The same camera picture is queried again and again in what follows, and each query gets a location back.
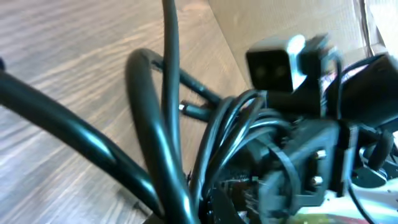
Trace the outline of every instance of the wood grain surface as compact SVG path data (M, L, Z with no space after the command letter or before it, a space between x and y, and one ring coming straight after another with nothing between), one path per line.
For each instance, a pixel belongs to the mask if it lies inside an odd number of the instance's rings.
M223 96L246 89L206 0L177 0L181 66ZM128 54L162 54L161 1L0 2L0 56L8 72L104 132L144 166L126 100ZM155 75L160 90L161 75ZM200 102L181 88L180 99ZM182 118L183 168L204 125ZM0 223L142 223L134 196L58 139L0 108Z

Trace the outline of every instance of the wooden floor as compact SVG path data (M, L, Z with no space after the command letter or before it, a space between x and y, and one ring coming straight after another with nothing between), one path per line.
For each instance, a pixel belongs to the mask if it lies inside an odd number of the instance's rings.
M206 0L177 0L181 66L223 96L246 84ZM124 89L136 48L163 52L160 0L0 3L0 56L9 73L102 130L144 166ZM180 99L199 102L181 89ZM182 119L184 170L204 125ZM79 154L0 108L0 223L142 223L145 212Z

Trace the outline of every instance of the black mechanical device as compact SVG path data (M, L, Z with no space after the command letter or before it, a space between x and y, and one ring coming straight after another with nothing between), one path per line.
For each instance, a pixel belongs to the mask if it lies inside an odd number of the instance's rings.
M255 89L221 98L179 68L173 0L163 0L164 58L133 51L126 65L132 117L149 173L70 110L6 72L0 62L0 104L61 139L115 178L160 223L274 223L302 207L320 206L325 192L379 187L398 177L397 62L367 58L342 70L327 36L263 40L246 54ZM330 64L336 78L323 79ZM354 77L352 69L367 65ZM163 71L161 106L151 70ZM179 102L179 82L203 106ZM179 113L207 123L192 173L182 170Z

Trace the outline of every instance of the cardboard box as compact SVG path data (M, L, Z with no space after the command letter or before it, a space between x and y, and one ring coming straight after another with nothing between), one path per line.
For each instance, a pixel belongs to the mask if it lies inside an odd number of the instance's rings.
M330 44L343 54L345 65L366 57L359 0L209 0L213 13L246 83L251 85L245 53L254 43L269 37L303 34L311 38L329 33ZM397 0L368 0L398 6ZM385 51L376 25L368 13L371 44Z

